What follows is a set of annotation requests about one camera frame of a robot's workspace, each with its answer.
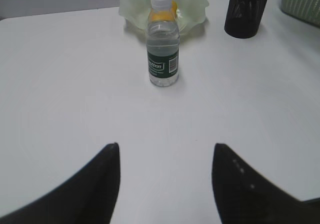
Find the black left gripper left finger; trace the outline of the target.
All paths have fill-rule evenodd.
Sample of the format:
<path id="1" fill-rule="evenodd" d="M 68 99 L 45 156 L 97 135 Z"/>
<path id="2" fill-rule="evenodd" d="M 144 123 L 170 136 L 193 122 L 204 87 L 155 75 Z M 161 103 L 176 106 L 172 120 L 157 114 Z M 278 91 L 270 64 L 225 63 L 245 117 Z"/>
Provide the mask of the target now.
<path id="1" fill-rule="evenodd" d="M 0 218 L 2 224 L 109 224 L 121 183 L 120 147 L 107 144 L 82 169 L 41 198 Z"/>

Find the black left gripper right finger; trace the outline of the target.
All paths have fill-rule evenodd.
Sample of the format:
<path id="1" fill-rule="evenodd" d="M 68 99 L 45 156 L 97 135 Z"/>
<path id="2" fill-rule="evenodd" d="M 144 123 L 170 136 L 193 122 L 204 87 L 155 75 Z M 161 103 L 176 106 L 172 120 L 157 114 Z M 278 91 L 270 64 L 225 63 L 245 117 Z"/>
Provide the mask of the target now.
<path id="1" fill-rule="evenodd" d="M 212 159 L 214 201 L 223 224 L 318 224 L 320 200 L 301 201 L 270 182 L 225 143 Z"/>

